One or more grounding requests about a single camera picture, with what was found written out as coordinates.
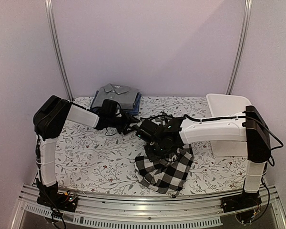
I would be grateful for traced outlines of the black white checkered shirt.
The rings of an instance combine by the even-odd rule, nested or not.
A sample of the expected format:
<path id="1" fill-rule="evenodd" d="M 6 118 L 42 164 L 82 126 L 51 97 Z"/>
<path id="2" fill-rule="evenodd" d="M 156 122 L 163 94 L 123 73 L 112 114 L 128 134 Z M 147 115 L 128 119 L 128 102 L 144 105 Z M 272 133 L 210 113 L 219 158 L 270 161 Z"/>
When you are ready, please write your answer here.
<path id="1" fill-rule="evenodd" d="M 137 156 L 135 174 L 142 186 L 175 198 L 184 187 L 193 161 L 191 148 L 177 149 L 176 153 L 153 162 L 147 156 Z"/>

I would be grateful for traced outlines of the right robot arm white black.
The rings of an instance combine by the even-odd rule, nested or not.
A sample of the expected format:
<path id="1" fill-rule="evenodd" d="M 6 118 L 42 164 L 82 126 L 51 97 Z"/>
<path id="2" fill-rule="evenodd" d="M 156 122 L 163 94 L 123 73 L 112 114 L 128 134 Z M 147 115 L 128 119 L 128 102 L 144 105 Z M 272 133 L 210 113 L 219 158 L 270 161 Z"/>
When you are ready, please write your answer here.
<path id="1" fill-rule="evenodd" d="M 161 157 L 175 152 L 186 144 L 210 141 L 233 155 L 244 153 L 247 157 L 246 177 L 243 193 L 237 198 L 241 208 L 255 201 L 265 164 L 272 156 L 270 139 L 274 138 L 278 148 L 284 146 L 268 128 L 257 109 L 247 105 L 244 111 L 226 116 L 197 119 L 185 114 L 182 117 L 165 115 L 164 125 L 150 117 L 143 121 L 141 138 L 148 144 L 148 153 Z"/>

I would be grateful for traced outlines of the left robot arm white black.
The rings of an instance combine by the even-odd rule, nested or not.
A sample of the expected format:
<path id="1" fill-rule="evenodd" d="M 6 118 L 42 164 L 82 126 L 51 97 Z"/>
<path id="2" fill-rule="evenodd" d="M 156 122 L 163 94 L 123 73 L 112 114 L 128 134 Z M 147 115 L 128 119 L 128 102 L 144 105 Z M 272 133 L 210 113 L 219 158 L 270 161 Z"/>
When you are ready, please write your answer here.
<path id="1" fill-rule="evenodd" d="M 132 124 L 139 119 L 122 110 L 114 100 L 104 100 L 101 107 L 88 110 L 74 102 L 51 96 L 33 117 L 36 134 L 36 164 L 39 177 L 37 186 L 40 196 L 51 207 L 61 203 L 58 183 L 55 175 L 55 148 L 66 121 L 85 125 L 97 130 L 111 127 L 119 134 L 126 135 L 132 131 Z"/>

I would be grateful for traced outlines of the folded blue checkered shirt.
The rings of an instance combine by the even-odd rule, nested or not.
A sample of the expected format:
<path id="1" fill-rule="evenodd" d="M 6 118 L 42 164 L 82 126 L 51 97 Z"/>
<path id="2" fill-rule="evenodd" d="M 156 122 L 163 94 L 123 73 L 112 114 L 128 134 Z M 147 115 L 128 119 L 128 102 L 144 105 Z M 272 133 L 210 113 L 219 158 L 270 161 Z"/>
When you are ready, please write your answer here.
<path id="1" fill-rule="evenodd" d="M 97 111 L 98 110 L 98 107 L 94 107 L 93 104 L 95 103 L 95 99 L 98 95 L 98 92 L 99 91 L 96 91 L 96 94 L 93 98 L 93 101 L 92 101 L 92 104 L 90 106 L 90 110 L 91 111 Z M 136 96 L 136 99 L 135 99 L 135 103 L 134 103 L 134 106 L 132 109 L 124 109 L 124 111 L 130 115 L 138 115 L 139 114 L 139 110 L 140 110 L 140 100 L 141 100 L 141 96 L 142 94 L 141 93 L 138 93 L 137 96 Z"/>

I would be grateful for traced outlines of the folded grey polo shirt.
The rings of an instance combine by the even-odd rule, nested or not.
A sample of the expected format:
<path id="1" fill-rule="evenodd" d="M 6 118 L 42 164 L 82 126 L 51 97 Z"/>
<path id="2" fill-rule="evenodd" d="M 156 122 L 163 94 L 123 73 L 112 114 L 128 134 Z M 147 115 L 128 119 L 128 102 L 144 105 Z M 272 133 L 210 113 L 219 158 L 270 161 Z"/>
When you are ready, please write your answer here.
<path id="1" fill-rule="evenodd" d="M 135 100 L 139 90 L 124 85 L 107 84 L 101 87 L 92 103 L 92 108 L 101 107 L 105 99 L 118 102 L 122 109 L 131 110 L 135 106 Z"/>

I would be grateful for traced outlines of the floral patterned table cloth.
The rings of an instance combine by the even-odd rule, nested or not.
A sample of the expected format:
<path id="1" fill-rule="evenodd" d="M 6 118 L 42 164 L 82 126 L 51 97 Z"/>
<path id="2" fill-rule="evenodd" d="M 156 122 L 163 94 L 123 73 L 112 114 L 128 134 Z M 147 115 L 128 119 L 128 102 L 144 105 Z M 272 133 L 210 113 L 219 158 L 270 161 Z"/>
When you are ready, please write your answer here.
<path id="1" fill-rule="evenodd" d="M 135 135 L 144 119 L 164 125 L 165 115 L 146 109 L 139 123 L 132 124 L 132 131 L 119 134 L 115 128 L 97 130 L 66 121 L 55 148 L 55 175 L 58 187 L 109 193 L 144 196 L 157 193 L 142 186 L 135 174 L 135 158 L 147 156 L 143 141 Z M 183 189 L 179 194 L 199 194 L 243 189 L 246 177 L 247 157 L 215 156 L 210 141 L 186 144 L 191 148 L 194 161 Z"/>

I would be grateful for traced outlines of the white plastic basket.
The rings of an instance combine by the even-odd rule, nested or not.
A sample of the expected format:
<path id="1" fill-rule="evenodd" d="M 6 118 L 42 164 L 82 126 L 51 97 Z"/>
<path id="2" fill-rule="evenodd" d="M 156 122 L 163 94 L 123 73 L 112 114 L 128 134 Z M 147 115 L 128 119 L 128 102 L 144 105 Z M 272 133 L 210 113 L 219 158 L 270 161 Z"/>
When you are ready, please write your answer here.
<path id="1" fill-rule="evenodd" d="M 251 102 L 243 96 L 208 94 L 206 96 L 211 117 L 242 116 L 243 111 Z M 236 128 L 236 138 L 233 140 L 211 141 L 212 151 L 215 156 L 247 156 L 246 133 L 242 123 L 245 119 L 224 120 L 227 126 Z"/>

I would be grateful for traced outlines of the aluminium front rail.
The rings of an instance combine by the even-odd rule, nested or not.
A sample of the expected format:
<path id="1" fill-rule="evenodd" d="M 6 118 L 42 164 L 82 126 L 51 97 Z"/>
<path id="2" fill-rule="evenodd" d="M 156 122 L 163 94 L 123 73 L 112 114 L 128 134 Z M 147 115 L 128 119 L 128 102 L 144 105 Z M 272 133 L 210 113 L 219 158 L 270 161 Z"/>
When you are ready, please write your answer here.
<path id="1" fill-rule="evenodd" d="M 262 204 L 252 223 L 224 212 L 221 199 L 236 191 L 178 196 L 118 196 L 82 192 L 74 212 L 64 212 L 69 229 L 286 229 L 286 216 L 275 186 L 260 189 Z"/>

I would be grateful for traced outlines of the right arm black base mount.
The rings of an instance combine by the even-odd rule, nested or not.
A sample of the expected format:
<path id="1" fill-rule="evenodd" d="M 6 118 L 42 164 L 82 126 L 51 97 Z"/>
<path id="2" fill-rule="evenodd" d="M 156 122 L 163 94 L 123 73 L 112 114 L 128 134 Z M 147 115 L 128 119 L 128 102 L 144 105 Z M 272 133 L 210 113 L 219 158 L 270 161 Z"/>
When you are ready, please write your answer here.
<path id="1" fill-rule="evenodd" d="M 243 191 L 241 194 L 223 197 L 220 200 L 220 207 L 223 209 L 224 213 L 251 208 L 262 203 L 259 191 L 256 193 L 247 193 Z"/>

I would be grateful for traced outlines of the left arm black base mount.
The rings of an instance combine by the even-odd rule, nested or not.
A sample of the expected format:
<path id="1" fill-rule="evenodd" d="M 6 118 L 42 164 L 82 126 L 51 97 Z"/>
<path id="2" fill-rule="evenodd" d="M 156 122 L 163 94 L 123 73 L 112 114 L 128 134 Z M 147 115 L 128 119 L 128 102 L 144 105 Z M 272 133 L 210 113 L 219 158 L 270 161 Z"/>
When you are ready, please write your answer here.
<path id="1" fill-rule="evenodd" d="M 70 194 L 69 191 L 58 193 L 56 190 L 40 190 L 37 203 L 58 210 L 75 212 L 78 205 L 78 196 Z"/>

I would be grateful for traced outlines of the right aluminium frame post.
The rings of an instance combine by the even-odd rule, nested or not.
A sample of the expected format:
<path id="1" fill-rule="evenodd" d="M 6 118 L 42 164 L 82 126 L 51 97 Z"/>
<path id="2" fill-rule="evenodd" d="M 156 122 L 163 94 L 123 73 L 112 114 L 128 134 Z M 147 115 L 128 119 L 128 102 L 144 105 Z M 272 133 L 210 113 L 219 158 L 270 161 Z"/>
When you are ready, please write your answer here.
<path id="1" fill-rule="evenodd" d="M 243 13 L 243 19 L 242 19 L 242 25 L 241 25 L 241 31 L 240 31 L 240 37 L 239 42 L 236 50 L 236 56 L 234 60 L 234 64 L 232 67 L 230 79 L 228 82 L 226 93 L 227 95 L 231 95 L 234 89 L 234 85 L 237 80 L 238 71 L 241 64 L 241 59 L 243 55 L 243 51 L 245 48 L 245 42 L 246 37 L 249 29 L 250 24 L 250 17 L 251 17 L 251 10 L 252 10 L 252 0 L 245 0 L 245 7 L 244 7 L 244 13 Z"/>

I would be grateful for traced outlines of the aluminium frame post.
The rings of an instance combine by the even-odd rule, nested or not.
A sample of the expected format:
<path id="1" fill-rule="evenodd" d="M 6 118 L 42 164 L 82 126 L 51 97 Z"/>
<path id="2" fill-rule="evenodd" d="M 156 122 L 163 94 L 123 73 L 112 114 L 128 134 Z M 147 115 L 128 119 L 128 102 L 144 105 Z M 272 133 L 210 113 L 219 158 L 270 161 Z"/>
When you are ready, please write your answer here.
<path id="1" fill-rule="evenodd" d="M 234 64 L 232 67 L 230 79 L 228 82 L 226 93 L 227 95 L 231 95 L 234 89 L 234 85 L 237 80 L 238 71 L 241 64 L 241 59 L 243 55 L 243 51 L 245 48 L 245 42 L 246 37 L 249 29 L 250 24 L 250 17 L 251 17 L 251 10 L 252 10 L 252 0 L 245 0 L 245 7 L 244 7 L 244 13 L 243 13 L 243 19 L 242 19 L 242 25 L 241 25 L 241 31 L 240 31 L 240 37 L 239 42 L 236 50 L 236 56 L 234 60 Z"/>
<path id="2" fill-rule="evenodd" d="M 58 33 L 57 33 L 57 28 L 55 24 L 55 17 L 54 17 L 54 10 L 53 10 L 53 4 L 52 0 L 45 0 L 45 9 L 46 9 L 46 15 L 47 15 L 47 20 L 49 24 L 49 29 L 50 29 L 50 35 L 52 39 L 52 44 L 53 44 L 53 49 L 54 53 L 56 56 L 58 68 L 60 71 L 60 75 L 62 78 L 62 83 L 66 92 L 66 95 L 69 100 L 73 101 L 74 96 L 72 94 L 71 86 L 67 77 L 64 61 L 63 61 L 63 56 L 59 44 L 59 38 L 58 38 Z"/>

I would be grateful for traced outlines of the left aluminium frame post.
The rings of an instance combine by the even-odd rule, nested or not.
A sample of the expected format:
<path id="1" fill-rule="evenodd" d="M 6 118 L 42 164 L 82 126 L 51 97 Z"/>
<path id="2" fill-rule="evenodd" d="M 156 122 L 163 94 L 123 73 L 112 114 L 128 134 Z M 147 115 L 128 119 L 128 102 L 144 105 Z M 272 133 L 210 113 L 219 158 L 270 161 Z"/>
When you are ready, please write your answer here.
<path id="1" fill-rule="evenodd" d="M 47 20 L 49 24 L 49 29 L 50 29 L 50 35 L 52 39 L 52 44 L 53 44 L 53 49 L 54 53 L 56 56 L 58 68 L 60 71 L 60 75 L 62 78 L 62 83 L 66 92 L 66 95 L 69 100 L 73 101 L 74 96 L 72 94 L 71 86 L 67 77 L 64 61 L 63 61 L 63 56 L 59 44 L 59 38 L 58 38 L 58 33 L 57 33 L 57 28 L 55 24 L 55 17 L 54 17 L 54 10 L 53 10 L 53 4 L 52 0 L 45 0 L 45 9 L 46 9 L 46 15 L 47 15 Z"/>

